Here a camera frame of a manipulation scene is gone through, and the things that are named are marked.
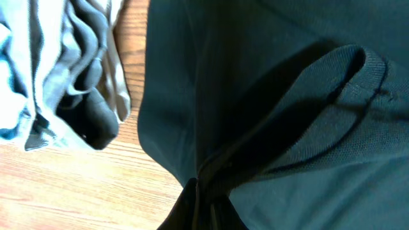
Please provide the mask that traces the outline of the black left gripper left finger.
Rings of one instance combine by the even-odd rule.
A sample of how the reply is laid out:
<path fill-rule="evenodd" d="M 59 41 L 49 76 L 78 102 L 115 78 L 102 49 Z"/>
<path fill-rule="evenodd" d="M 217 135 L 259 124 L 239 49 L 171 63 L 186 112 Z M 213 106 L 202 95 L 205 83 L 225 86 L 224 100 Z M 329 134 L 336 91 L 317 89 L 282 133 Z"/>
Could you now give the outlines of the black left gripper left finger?
<path fill-rule="evenodd" d="M 192 230 L 196 205 L 196 185 L 196 178 L 189 179 L 172 210 L 157 230 Z"/>

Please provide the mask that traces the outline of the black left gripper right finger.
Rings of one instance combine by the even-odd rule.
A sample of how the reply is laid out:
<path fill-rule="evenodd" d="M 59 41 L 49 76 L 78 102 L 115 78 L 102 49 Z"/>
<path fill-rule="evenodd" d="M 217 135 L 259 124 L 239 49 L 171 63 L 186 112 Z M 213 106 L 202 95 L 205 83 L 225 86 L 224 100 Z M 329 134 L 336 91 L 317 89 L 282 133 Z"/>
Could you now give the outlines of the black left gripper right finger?
<path fill-rule="evenodd" d="M 210 225 L 211 230 L 249 230 L 226 195 L 210 205 Z"/>

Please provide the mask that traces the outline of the black polo shirt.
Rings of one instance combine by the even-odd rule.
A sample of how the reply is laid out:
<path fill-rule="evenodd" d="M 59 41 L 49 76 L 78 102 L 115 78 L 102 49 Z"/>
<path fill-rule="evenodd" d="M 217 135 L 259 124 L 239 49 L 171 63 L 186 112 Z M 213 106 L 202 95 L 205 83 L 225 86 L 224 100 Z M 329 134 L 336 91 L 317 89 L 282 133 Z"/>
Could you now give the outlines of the black polo shirt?
<path fill-rule="evenodd" d="M 151 0 L 138 134 L 192 229 L 408 228 L 407 0 Z"/>

